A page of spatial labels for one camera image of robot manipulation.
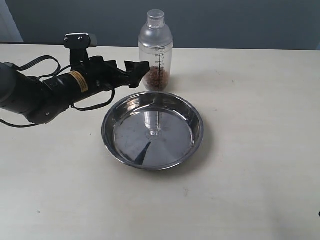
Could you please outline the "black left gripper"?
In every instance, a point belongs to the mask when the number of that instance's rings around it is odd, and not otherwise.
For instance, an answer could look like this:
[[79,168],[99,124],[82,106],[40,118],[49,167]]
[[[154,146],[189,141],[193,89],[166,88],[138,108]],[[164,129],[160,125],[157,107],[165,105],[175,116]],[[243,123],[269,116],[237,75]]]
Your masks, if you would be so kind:
[[148,61],[125,61],[126,73],[118,68],[115,60],[104,61],[102,56],[89,58],[85,79],[90,92],[109,92],[122,86],[136,89],[150,71]]

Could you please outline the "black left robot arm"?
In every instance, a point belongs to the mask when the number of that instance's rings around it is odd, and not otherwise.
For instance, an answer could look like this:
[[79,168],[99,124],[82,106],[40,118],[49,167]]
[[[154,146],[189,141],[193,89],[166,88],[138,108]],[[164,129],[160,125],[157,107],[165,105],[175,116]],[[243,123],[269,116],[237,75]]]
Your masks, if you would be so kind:
[[68,108],[101,92],[111,92],[108,101],[90,107],[79,107],[78,111],[92,111],[109,105],[115,90],[122,86],[135,89],[150,71],[147,61],[125,61],[126,70],[118,68],[115,60],[105,61],[102,56],[93,56],[87,62],[69,65],[70,72],[58,67],[46,80],[25,76],[22,71],[46,60],[41,56],[32,62],[17,66],[4,62],[0,65],[0,107],[23,115],[31,127],[51,122]]

